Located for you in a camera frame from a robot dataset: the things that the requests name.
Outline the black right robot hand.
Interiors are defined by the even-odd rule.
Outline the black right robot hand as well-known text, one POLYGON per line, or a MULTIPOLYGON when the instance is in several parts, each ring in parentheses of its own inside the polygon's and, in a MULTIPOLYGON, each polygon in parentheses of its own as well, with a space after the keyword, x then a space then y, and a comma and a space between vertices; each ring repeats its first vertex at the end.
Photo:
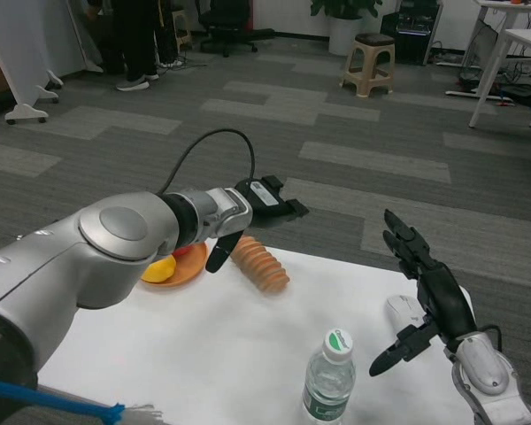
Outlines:
POLYGON ((382 232, 385 244, 399 259, 400 271, 417 282, 417 299, 424 316, 419 326, 408 325, 396 334, 396 341, 382 352, 369 368, 370 376, 381 375, 399 361, 411 361, 439 336, 448 348, 457 348, 458 339, 477 330, 470 305, 455 276, 441 261, 433 259, 427 241, 414 227, 407 226, 387 209, 382 232))

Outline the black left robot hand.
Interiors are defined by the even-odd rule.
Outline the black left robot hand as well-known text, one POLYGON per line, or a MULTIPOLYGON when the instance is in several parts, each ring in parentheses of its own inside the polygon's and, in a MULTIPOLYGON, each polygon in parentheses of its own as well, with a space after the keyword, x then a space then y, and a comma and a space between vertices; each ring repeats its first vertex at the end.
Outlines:
POLYGON ((283 199, 283 184, 274 175, 248 178, 235 185, 242 200, 242 210, 228 217, 219 227, 217 242, 207 259, 205 269, 216 273, 233 253, 247 228, 274 228, 303 218, 309 209, 297 199, 283 199))

